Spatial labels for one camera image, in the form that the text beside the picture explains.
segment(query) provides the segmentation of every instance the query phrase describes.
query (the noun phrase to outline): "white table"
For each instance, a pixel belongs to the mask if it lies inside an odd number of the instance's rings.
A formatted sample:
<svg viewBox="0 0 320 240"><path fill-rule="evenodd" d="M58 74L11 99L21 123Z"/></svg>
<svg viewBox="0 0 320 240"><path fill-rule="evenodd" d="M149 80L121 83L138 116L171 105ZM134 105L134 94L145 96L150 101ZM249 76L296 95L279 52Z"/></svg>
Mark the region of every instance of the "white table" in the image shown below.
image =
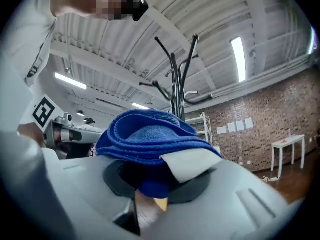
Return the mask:
<svg viewBox="0 0 320 240"><path fill-rule="evenodd" d="M279 171L278 171L278 178L280 179L282 173L282 162L284 156L284 148L287 146L292 145L292 157L291 157L291 164L293 165L295 162L295 143L301 142L301 166L300 168L303 169L305 165L305 155L306 155L306 142L305 142L305 135L298 135L288 137L281 141L272 143L272 161L271 161L271 171L274 170L275 165L275 148L280 149L280 158L279 158Z"/></svg>

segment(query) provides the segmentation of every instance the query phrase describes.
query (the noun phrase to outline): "blue towel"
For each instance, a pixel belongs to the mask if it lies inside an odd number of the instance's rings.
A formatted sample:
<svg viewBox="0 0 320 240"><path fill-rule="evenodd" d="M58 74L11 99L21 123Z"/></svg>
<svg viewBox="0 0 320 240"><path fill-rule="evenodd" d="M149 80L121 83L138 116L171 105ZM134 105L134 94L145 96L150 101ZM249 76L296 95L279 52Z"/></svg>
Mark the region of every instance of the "blue towel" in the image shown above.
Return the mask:
<svg viewBox="0 0 320 240"><path fill-rule="evenodd" d="M175 115L149 110L131 110L119 115L103 133L96 144L97 156L111 156L141 165L153 166L154 171L163 168L160 156L189 149L207 149L221 157L206 141L197 137L196 131ZM153 173L139 189L145 196L166 198L166 187Z"/></svg>

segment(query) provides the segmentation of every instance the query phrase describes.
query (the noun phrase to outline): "brick wall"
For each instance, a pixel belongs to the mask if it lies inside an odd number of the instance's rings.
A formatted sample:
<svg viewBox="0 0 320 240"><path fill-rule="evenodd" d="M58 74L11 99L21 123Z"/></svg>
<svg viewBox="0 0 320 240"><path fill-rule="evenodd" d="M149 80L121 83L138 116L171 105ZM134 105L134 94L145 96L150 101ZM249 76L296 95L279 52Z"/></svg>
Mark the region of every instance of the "brick wall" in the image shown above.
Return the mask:
<svg viewBox="0 0 320 240"><path fill-rule="evenodd" d="M305 135L306 153L317 146L314 138L320 128L320 72L308 69L247 96L189 113L186 118L198 117L203 111L210 117L214 139L228 160L242 160L252 172L269 169L271 144L288 137L289 129L295 135ZM252 118L254 128L217 135L217 127L246 118ZM201 127L196 126L198 131L203 131ZM283 150L284 163L291 160L291 150L291 146ZM277 166L278 149L275 157ZM295 159L300 157L301 145L296 144Z"/></svg>

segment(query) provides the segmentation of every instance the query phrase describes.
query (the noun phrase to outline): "white paper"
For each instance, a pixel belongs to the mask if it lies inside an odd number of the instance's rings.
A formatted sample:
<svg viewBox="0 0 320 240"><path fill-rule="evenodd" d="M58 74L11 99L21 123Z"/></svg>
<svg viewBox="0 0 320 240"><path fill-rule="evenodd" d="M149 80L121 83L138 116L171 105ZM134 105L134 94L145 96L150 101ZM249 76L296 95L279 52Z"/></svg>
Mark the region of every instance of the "white paper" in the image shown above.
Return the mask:
<svg viewBox="0 0 320 240"><path fill-rule="evenodd" d="M218 127L218 128L216 129L216 131L217 131L218 135L219 135L219 134L226 134L226 133L227 133L227 127L226 127L226 126L224 126L224 127Z"/></svg>
<svg viewBox="0 0 320 240"><path fill-rule="evenodd" d="M185 183L198 177L222 161L219 156L213 155L210 150L201 148L164 154L160 157L167 163L179 183Z"/></svg>
<svg viewBox="0 0 320 240"><path fill-rule="evenodd" d="M246 118L245 119L245 126L247 129L253 128L254 127L254 123L252 122L252 118Z"/></svg>
<svg viewBox="0 0 320 240"><path fill-rule="evenodd" d="M221 155L221 149L219 146L214 146L213 148Z"/></svg>
<svg viewBox="0 0 320 240"><path fill-rule="evenodd" d="M244 122L241 121L236 121L236 129L238 132L243 131L245 129Z"/></svg>
<svg viewBox="0 0 320 240"><path fill-rule="evenodd" d="M228 123L228 129L229 129L229 133L236 132L236 124L235 124L235 122L229 122Z"/></svg>
<svg viewBox="0 0 320 240"><path fill-rule="evenodd" d="M46 94L37 102L32 113L33 121L44 133L51 120L58 116L63 117L64 112Z"/></svg>

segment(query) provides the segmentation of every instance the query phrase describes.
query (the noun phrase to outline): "fluorescent light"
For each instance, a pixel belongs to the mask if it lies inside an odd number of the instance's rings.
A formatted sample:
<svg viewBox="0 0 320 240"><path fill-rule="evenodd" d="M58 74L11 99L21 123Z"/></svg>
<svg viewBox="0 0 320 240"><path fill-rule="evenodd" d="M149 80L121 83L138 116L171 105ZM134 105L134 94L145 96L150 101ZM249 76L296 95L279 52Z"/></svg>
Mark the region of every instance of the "fluorescent light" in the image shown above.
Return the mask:
<svg viewBox="0 0 320 240"><path fill-rule="evenodd" d="M79 110L76 114L80 117L85 117L85 113L82 110Z"/></svg>
<svg viewBox="0 0 320 240"><path fill-rule="evenodd" d="M247 79L245 51L241 37L231 41L231 45L234 51L236 65L238 67L239 83L241 83Z"/></svg>
<svg viewBox="0 0 320 240"><path fill-rule="evenodd" d="M54 74L55 74L55 78L57 78L57 79L60 79L60 80L62 80L64 82L66 82L66 83L69 83L69 84L71 84L73 86L76 86L76 87L79 87L81 89L84 89L84 90L87 89L87 86L85 84L81 83L81 82L77 82L77 81L75 81L73 79L70 79L68 77L65 77L65 76L63 76L63 75L61 75L59 73L54 73Z"/></svg>
<svg viewBox="0 0 320 240"><path fill-rule="evenodd" d="M316 40L316 32L315 32L315 29L311 27L311 39L310 39L308 55L312 54L312 52L314 51L315 40Z"/></svg>
<svg viewBox="0 0 320 240"><path fill-rule="evenodd" d="M141 106L141 105L139 105L139 104L137 104L137 103L133 103L132 106L137 107L137 108L142 109L142 110L148 110L148 109L149 109L148 107L146 107L146 106Z"/></svg>

